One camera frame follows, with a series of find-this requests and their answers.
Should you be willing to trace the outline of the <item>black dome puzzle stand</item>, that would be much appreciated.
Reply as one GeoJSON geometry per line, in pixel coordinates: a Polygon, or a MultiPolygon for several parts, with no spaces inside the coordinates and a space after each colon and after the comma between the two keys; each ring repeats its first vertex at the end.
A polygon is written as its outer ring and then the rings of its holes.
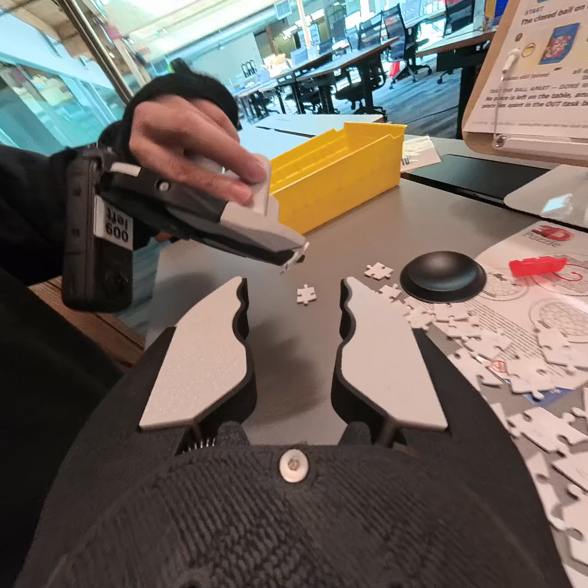
{"type": "Polygon", "coordinates": [[[408,296],[421,302],[463,303],[481,293],[487,274],[466,254],[436,251],[408,262],[401,271],[399,283],[408,296]]]}

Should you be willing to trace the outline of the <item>black desk mat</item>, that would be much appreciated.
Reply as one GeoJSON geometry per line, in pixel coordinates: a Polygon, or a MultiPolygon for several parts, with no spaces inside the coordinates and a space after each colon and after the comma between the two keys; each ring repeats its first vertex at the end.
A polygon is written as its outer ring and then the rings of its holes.
{"type": "Polygon", "coordinates": [[[402,177],[429,187],[503,206],[504,198],[548,170],[534,166],[448,154],[437,164],[423,166],[402,177]]]}

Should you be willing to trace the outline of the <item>white plastic bag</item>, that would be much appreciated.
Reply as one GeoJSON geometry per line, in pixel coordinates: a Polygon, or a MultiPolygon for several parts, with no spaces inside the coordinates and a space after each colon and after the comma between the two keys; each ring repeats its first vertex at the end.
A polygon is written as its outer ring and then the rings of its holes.
{"type": "Polygon", "coordinates": [[[435,144],[428,135],[405,138],[403,141],[401,173],[435,165],[441,161],[442,158],[439,156],[435,144]]]}

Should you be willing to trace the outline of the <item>office desks and chairs row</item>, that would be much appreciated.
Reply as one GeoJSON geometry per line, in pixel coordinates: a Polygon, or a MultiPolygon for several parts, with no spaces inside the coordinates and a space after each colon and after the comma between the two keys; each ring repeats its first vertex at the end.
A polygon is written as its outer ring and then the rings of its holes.
{"type": "Polygon", "coordinates": [[[237,95],[251,118],[268,101],[293,101],[294,114],[381,115],[414,134],[462,138],[463,115],[496,26],[483,1],[393,1],[348,33],[342,54],[325,54],[237,95]]]}

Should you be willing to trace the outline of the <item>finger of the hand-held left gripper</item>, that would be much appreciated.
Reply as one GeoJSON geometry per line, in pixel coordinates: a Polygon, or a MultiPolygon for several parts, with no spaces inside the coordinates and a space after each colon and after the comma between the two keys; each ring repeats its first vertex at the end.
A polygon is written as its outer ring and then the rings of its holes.
{"type": "Polygon", "coordinates": [[[250,241],[270,252],[301,251],[307,248],[306,238],[281,224],[237,203],[227,203],[220,217],[222,226],[232,236],[250,241]]]}
{"type": "Polygon", "coordinates": [[[261,261],[274,266],[283,266],[293,255],[294,251],[270,252],[250,241],[242,241],[232,236],[220,224],[201,226],[183,225],[183,238],[198,241],[204,245],[235,254],[243,258],[261,261]]]}

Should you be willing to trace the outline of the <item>red plastic clip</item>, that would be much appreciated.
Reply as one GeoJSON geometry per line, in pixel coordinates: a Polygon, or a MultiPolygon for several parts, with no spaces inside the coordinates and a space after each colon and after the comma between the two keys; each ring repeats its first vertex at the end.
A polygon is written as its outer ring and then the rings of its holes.
{"type": "Polygon", "coordinates": [[[567,258],[555,258],[553,256],[525,258],[509,262],[509,268],[514,277],[557,274],[561,272],[566,265],[567,258]]]}

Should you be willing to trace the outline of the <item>person's left forearm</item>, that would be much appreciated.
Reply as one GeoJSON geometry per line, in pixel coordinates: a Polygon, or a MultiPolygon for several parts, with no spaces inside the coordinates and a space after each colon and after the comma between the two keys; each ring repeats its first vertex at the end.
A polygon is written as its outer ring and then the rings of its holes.
{"type": "MultiPolygon", "coordinates": [[[[203,100],[226,115],[228,128],[239,130],[238,107],[216,79],[186,66],[144,86],[120,121],[106,127],[97,145],[112,148],[119,160],[135,163],[129,151],[136,108],[165,96],[203,100]]],[[[66,171],[83,146],[43,155],[1,145],[1,271],[25,286],[62,274],[66,171]]]]}

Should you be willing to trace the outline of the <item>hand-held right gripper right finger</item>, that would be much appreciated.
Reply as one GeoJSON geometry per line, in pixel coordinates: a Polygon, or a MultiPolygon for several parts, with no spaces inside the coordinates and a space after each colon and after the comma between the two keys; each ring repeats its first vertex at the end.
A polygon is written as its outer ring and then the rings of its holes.
{"type": "Polygon", "coordinates": [[[400,306],[355,277],[341,280],[341,343],[331,402],[346,424],[370,432],[386,423],[443,432],[448,427],[415,335],[400,306]]]}

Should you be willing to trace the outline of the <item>pile of white puzzle pieces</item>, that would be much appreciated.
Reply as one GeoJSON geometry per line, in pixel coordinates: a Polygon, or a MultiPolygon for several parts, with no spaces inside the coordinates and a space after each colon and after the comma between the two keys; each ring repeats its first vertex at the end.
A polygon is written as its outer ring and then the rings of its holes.
{"type": "Polygon", "coordinates": [[[576,318],[587,319],[587,305],[557,295],[539,300],[532,322],[521,327],[505,315],[522,310],[520,298],[530,281],[509,269],[480,266],[454,252],[427,254],[409,263],[398,284],[384,284],[376,293],[354,277],[343,280],[343,310],[347,301],[360,306],[360,338],[352,346],[359,366],[350,362],[352,389],[380,376],[379,364],[391,360],[395,342],[386,328],[398,326],[388,314],[396,312],[412,329],[427,334],[431,325],[452,339],[456,350],[447,360],[478,392],[484,387],[507,386],[510,395],[529,398],[532,406],[507,416],[506,401],[490,407],[513,438],[528,442],[557,458],[536,452],[526,460],[551,526],[566,535],[569,557],[587,576],[587,340],[568,332],[576,318]]]}

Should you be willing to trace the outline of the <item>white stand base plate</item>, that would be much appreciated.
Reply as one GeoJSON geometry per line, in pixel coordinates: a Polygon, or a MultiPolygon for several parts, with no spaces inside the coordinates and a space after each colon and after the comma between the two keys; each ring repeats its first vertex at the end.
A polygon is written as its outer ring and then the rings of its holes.
{"type": "Polygon", "coordinates": [[[587,229],[587,168],[558,165],[511,192],[504,204],[512,210],[587,229]]]}

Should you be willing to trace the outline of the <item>yellow plastic bin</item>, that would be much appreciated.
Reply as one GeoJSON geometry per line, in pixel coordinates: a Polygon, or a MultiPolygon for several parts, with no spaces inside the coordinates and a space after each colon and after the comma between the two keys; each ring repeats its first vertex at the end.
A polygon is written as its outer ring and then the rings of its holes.
{"type": "Polygon", "coordinates": [[[346,122],[272,159],[279,222],[307,233],[397,187],[405,130],[346,122]]]}

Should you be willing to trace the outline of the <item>person's black hoodie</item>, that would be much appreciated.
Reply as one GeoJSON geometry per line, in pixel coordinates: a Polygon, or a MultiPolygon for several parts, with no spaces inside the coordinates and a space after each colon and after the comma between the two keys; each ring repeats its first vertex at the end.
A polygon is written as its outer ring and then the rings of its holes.
{"type": "Polygon", "coordinates": [[[96,343],[1,270],[1,587],[19,575],[71,444],[122,375],[96,343]]]}

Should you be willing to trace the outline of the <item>metal pole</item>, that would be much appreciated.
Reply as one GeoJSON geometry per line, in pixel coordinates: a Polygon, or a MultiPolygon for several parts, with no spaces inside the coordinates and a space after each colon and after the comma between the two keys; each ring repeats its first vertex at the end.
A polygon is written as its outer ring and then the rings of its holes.
{"type": "Polygon", "coordinates": [[[100,65],[100,68],[113,85],[114,90],[122,102],[127,105],[133,98],[133,93],[115,65],[114,60],[109,55],[107,48],[104,47],[98,35],[93,30],[92,25],[84,15],[83,10],[79,7],[76,1],[58,1],[57,3],[73,25],[77,34],[90,50],[95,61],[100,65]]]}

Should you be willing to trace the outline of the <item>instruction sheet board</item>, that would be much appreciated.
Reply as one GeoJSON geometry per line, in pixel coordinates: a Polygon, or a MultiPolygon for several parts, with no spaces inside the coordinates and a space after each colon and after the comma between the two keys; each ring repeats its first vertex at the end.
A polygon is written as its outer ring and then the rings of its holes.
{"type": "Polygon", "coordinates": [[[509,1],[462,121],[477,153],[587,166],[587,1],[509,1]]]}

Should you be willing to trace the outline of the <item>person's left hand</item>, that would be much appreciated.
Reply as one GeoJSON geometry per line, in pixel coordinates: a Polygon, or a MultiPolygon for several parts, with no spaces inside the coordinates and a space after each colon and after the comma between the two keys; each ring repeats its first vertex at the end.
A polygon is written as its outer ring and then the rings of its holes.
{"type": "Polygon", "coordinates": [[[139,104],[129,152],[139,165],[165,179],[218,199],[247,205],[265,167],[240,145],[225,113],[210,101],[167,95],[139,104]]]}

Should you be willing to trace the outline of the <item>printed paper leaflet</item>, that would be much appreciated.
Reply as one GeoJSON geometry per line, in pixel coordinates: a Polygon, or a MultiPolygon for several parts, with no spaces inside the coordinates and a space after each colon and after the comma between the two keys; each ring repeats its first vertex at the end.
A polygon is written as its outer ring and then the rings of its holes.
{"type": "Polygon", "coordinates": [[[469,320],[437,321],[448,356],[479,392],[500,387],[548,406],[587,385],[587,233],[540,221],[477,257],[484,289],[463,304],[469,320]],[[509,262],[567,258],[557,274],[514,277],[509,262]]]}

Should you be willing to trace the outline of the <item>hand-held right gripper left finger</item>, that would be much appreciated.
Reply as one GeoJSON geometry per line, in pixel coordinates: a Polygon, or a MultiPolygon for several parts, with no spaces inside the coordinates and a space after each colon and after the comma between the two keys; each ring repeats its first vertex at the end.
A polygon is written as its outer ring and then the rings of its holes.
{"type": "Polygon", "coordinates": [[[247,279],[236,276],[166,329],[165,357],[139,421],[141,430],[245,422],[256,406],[247,279]]]}

